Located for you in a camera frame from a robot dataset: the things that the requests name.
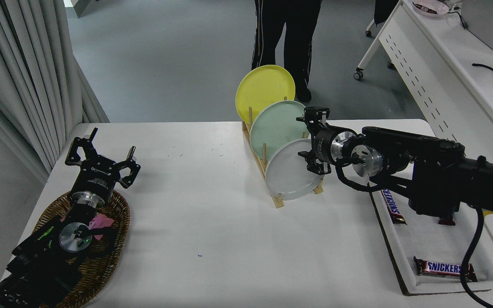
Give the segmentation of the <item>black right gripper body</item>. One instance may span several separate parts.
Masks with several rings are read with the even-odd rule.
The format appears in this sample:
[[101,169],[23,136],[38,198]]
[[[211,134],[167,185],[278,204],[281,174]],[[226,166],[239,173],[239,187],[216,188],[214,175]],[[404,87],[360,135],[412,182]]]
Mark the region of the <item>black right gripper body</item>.
[[313,150],[317,158],[330,164],[342,159],[339,135],[344,132],[343,128],[323,128],[316,133]]

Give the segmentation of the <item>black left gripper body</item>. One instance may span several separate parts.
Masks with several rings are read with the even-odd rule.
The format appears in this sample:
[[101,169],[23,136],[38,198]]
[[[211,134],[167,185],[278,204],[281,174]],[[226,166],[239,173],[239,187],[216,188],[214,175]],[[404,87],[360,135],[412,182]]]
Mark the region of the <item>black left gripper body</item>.
[[115,184],[121,178],[115,165],[115,161],[104,156],[83,160],[72,187],[72,198],[77,198],[79,193],[90,193],[109,201]]

